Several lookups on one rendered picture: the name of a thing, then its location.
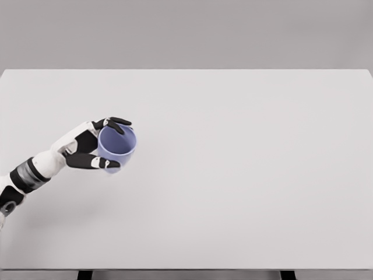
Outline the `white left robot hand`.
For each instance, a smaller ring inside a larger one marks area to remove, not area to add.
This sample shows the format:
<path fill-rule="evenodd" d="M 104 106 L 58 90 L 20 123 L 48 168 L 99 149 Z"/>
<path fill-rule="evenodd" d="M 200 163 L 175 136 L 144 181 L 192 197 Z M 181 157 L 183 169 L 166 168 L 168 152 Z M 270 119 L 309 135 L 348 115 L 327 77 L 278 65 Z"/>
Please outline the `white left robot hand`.
<path fill-rule="evenodd" d="M 86 121 L 67 132 L 51 145 L 51 150 L 61 155 L 66 165 L 75 169 L 116 169 L 121 164 L 115 160 L 92 154 L 98 148 L 98 135 L 108 127 L 111 131 L 125 135 L 122 125 L 132 123 L 118 117 L 106 117 L 98 121 Z"/>

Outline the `blue plastic cup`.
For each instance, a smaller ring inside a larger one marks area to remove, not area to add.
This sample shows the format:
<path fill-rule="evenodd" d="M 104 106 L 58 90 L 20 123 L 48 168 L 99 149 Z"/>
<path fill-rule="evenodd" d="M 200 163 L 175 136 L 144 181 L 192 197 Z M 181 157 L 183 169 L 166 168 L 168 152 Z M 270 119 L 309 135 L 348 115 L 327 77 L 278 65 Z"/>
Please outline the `blue plastic cup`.
<path fill-rule="evenodd" d="M 123 135 L 110 127 L 104 127 L 98 135 L 97 155 L 120 164 L 120 167 L 105 169 L 108 174 L 120 172 L 136 149 L 137 139 L 133 129 L 127 125 L 118 125 L 124 131 Z"/>

